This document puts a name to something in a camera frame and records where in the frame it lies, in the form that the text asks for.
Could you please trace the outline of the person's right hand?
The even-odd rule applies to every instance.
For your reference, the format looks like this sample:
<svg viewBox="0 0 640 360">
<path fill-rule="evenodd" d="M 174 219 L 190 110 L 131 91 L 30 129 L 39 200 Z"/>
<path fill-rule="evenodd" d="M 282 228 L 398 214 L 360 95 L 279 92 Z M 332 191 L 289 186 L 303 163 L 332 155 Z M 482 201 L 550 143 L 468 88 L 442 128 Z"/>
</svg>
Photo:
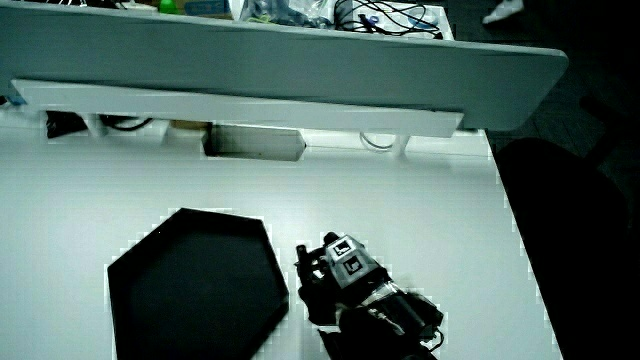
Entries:
<svg viewBox="0 0 640 360">
<path fill-rule="evenodd" d="M 298 245 L 296 255 L 298 294 L 315 325 L 335 325 L 340 310 L 367 307 L 397 291 L 387 270 L 349 235 L 329 232 L 321 247 Z"/>
</svg>

